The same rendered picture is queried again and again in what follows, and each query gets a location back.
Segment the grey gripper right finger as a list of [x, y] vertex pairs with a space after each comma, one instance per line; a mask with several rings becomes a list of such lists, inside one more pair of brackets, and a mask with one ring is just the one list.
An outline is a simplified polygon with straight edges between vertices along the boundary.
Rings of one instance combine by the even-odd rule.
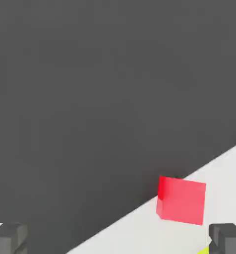
[[236, 225], [233, 223], [210, 224], [209, 254], [236, 254]]

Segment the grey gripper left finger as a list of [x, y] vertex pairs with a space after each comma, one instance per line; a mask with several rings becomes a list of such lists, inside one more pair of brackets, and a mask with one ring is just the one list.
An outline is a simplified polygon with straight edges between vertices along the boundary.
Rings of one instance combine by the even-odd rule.
[[21, 223], [0, 225], [0, 254], [28, 254], [28, 227]]

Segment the small red cube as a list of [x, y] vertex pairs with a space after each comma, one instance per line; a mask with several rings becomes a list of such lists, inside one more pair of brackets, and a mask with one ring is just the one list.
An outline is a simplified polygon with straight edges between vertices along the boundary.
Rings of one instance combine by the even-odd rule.
[[156, 213], [164, 220], [202, 225], [206, 184], [160, 176]]

